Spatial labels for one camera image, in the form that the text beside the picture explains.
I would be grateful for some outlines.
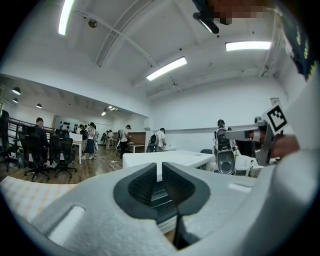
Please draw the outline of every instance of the black rubber pad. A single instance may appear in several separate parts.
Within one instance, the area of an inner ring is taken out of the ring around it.
[[[210,197],[204,181],[167,162],[162,163],[162,182],[180,216],[196,214]]]
[[[187,234],[183,216],[200,211],[210,197],[210,188],[204,181],[167,162],[162,163],[162,182],[177,209],[173,244],[178,250],[181,250],[194,241],[200,240],[192,233]]]
[[[158,213],[150,207],[156,183],[157,164],[151,163],[118,181],[113,189],[114,201],[133,218],[156,220]]]

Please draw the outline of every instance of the wooden floor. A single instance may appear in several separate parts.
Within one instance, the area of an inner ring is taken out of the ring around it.
[[[95,160],[81,160],[79,164],[79,155],[76,151],[74,164],[69,164],[69,167],[77,168],[77,172],[70,170],[72,177],[65,171],[60,172],[57,177],[55,177],[55,172],[53,170],[49,171],[50,179],[39,174],[34,178],[34,182],[38,183],[49,183],[49,184],[78,184],[84,180],[110,172],[114,172],[122,169],[122,161],[120,160],[119,154],[116,156],[114,150],[107,150],[104,146],[99,146],[99,151],[95,156]],[[11,176],[24,181],[31,181],[33,173],[27,173],[25,176],[25,170],[29,168],[18,169],[15,164],[10,164],[9,172],[6,170],[5,164],[0,164],[0,181],[2,181],[6,176]]]

